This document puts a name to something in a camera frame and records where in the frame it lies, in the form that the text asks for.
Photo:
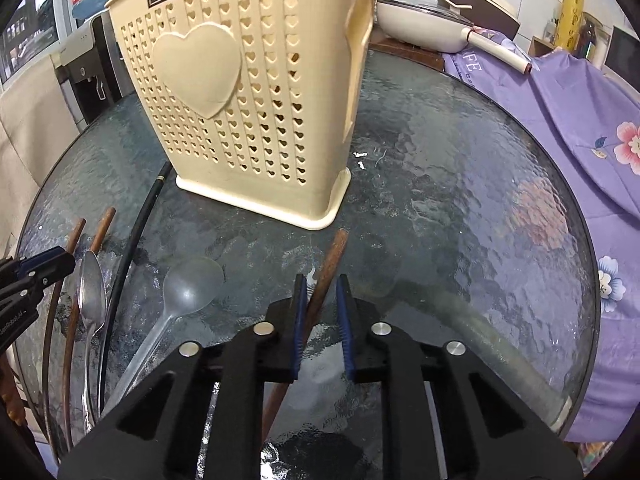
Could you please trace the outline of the thin brown chopstick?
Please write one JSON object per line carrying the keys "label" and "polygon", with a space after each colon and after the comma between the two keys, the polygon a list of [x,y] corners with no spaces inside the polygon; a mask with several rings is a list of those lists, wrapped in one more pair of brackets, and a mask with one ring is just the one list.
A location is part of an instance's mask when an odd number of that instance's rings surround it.
{"label": "thin brown chopstick", "polygon": [[[79,218],[75,224],[75,227],[68,236],[66,244],[66,252],[73,254],[81,237],[82,231],[86,225],[86,219]],[[50,355],[51,344],[53,337],[55,313],[58,310],[58,302],[60,301],[61,292],[63,289],[65,278],[61,281],[57,281],[54,284],[49,307],[47,310],[47,323],[44,330],[43,349],[42,349],[42,365],[41,365],[41,378],[42,378],[42,405],[43,405],[43,418],[44,426],[46,426],[46,436],[50,444],[54,460],[58,462],[58,451],[56,450],[52,426],[52,415],[50,410]]]}
{"label": "thin brown chopstick", "polygon": [[[104,238],[115,217],[116,209],[108,207],[104,211],[104,215],[98,224],[96,234],[94,234],[90,250],[97,254],[103,244]],[[72,438],[72,418],[70,417],[70,378],[72,377],[72,362],[74,354],[75,336],[80,320],[80,309],[78,306],[77,295],[74,295],[72,307],[70,308],[70,318],[68,319],[67,334],[64,349],[64,359],[62,368],[62,413],[63,413],[63,430],[67,449],[73,447]]]}

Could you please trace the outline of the metal spoon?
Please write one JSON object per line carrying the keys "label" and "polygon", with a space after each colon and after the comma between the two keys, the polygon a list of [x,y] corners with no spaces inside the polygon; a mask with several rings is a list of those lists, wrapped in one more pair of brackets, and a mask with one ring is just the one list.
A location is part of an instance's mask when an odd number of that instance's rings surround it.
{"label": "metal spoon", "polygon": [[103,327],[106,318],[106,295],[101,267],[92,250],[82,256],[77,283],[77,300],[82,324],[86,332],[84,352],[84,388],[82,388],[82,417],[89,432],[96,424],[91,400],[91,341]]}

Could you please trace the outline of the black chopstick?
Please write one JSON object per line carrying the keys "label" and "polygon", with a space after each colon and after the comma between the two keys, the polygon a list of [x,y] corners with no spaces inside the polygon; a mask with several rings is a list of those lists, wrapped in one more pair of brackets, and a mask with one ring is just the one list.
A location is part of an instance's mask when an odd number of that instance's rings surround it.
{"label": "black chopstick", "polygon": [[122,299],[122,291],[124,290],[127,274],[129,272],[132,259],[134,258],[134,252],[136,251],[140,238],[142,237],[146,222],[148,222],[158,196],[160,196],[160,192],[162,192],[164,183],[173,169],[174,167],[171,165],[171,162],[165,162],[162,168],[160,168],[160,172],[153,181],[149,193],[145,197],[145,200],[139,209],[137,218],[134,220],[134,224],[132,225],[125,245],[124,253],[122,254],[122,258],[120,258],[119,265],[113,278],[111,295],[107,304],[104,336],[100,345],[98,393],[96,394],[99,413],[102,413],[105,405],[108,348],[110,348],[115,318],[120,300]]}

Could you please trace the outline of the clear plastic spoon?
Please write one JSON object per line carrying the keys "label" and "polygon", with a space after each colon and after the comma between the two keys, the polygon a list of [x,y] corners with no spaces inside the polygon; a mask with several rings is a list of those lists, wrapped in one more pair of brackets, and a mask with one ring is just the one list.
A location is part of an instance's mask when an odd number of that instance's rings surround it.
{"label": "clear plastic spoon", "polygon": [[178,318],[207,307],[218,295],[222,284],[224,271],[221,265],[207,257],[183,260],[167,272],[163,281],[163,311],[120,376],[102,415],[111,411],[132,388],[171,325]]}

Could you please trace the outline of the water dispenser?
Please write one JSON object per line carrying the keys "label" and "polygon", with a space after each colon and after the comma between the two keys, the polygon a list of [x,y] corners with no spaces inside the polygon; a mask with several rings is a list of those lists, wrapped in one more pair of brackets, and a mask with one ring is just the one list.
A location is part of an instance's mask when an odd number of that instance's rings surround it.
{"label": "water dispenser", "polygon": [[88,18],[51,58],[64,99],[80,131],[134,92],[107,10]]}

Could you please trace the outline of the cream plastic utensil holder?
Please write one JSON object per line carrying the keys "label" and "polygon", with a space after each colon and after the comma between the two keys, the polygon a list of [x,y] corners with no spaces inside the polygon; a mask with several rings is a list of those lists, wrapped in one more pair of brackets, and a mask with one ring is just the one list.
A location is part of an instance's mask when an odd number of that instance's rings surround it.
{"label": "cream plastic utensil holder", "polygon": [[108,0],[119,49],[183,190],[329,226],[375,0]]}

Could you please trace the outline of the purple floral cloth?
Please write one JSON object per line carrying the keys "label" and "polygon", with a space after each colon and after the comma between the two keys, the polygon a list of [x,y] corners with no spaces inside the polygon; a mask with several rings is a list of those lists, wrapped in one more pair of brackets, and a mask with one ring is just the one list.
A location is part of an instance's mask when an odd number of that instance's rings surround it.
{"label": "purple floral cloth", "polygon": [[444,57],[446,73],[513,115],[560,167],[598,260],[601,328],[567,437],[613,441],[639,403],[639,104],[583,58],[556,50],[523,75],[482,50]]}

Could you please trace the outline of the white frying pan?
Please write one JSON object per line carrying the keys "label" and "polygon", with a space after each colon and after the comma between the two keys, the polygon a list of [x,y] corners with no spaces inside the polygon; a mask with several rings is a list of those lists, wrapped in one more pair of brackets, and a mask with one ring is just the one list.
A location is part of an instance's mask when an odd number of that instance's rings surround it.
{"label": "white frying pan", "polygon": [[455,54],[472,46],[521,74],[529,74],[533,68],[527,58],[481,35],[463,16],[438,6],[422,8],[397,0],[378,0],[376,19],[387,36],[425,50]]}

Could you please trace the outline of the white brown rice cooker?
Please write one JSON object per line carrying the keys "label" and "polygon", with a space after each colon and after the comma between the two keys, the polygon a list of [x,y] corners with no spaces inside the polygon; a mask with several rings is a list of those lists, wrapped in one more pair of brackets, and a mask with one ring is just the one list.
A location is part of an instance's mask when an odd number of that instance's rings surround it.
{"label": "white brown rice cooker", "polygon": [[458,6],[470,6],[461,9],[460,14],[475,25],[502,32],[509,39],[514,39],[520,29],[516,10],[506,0],[450,0]]}

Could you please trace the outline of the white microwave oven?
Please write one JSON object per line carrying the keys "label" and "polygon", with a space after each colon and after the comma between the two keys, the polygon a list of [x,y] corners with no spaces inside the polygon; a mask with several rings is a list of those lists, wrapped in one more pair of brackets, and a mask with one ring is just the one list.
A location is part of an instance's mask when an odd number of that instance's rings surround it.
{"label": "white microwave oven", "polygon": [[602,72],[623,81],[634,91],[640,84],[640,42],[626,29],[613,27],[608,50],[606,50]]}

